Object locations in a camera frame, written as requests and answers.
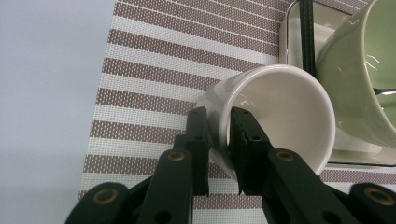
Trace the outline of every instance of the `tray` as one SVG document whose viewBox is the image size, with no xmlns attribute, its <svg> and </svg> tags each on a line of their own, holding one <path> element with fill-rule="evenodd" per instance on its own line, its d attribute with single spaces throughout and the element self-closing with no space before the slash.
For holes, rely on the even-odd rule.
<svg viewBox="0 0 396 224">
<path fill-rule="evenodd" d="M 314 2 L 315 56 L 326 40 L 346 21 L 350 14 Z M 300 35 L 300 8 L 293 3 L 286 13 L 279 30 L 279 63 L 302 68 Z M 396 166 L 396 149 L 363 142 L 359 138 L 336 129 L 336 140 L 329 163 L 374 166 Z"/>
</svg>

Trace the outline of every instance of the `striped placemat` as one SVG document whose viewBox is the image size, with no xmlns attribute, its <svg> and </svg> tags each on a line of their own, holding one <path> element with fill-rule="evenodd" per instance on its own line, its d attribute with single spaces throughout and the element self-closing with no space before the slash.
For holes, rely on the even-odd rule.
<svg viewBox="0 0 396 224">
<path fill-rule="evenodd" d="M 292 0 L 116 1 L 79 198 L 103 182 L 128 188 L 153 174 L 184 133 L 187 112 L 220 80 L 278 61 L 278 31 Z M 367 0 L 320 0 L 354 13 Z M 348 192 L 370 181 L 396 190 L 393 168 L 328 166 L 320 176 Z M 194 223 L 266 223 L 261 198 L 209 165 L 210 197 Z"/>
</svg>

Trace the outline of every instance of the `light green mug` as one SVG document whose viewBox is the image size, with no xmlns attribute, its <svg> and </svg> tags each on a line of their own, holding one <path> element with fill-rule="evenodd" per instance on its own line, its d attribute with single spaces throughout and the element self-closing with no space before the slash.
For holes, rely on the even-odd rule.
<svg viewBox="0 0 396 224">
<path fill-rule="evenodd" d="M 368 143 L 396 148 L 395 0 L 374 0 L 329 38 L 318 56 L 318 80 L 329 94 L 336 126 Z"/>
</svg>

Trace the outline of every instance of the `white mug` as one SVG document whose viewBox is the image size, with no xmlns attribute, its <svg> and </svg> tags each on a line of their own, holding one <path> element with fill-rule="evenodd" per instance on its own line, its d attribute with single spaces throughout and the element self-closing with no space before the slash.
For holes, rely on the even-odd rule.
<svg viewBox="0 0 396 224">
<path fill-rule="evenodd" d="M 222 80 L 206 90 L 199 106 L 206 107 L 214 143 L 210 157 L 235 180 L 227 148 L 233 106 L 250 111 L 275 148 L 297 152 L 317 175 L 332 153 L 332 103 L 322 86 L 300 68 L 263 66 Z"/>
</svg>

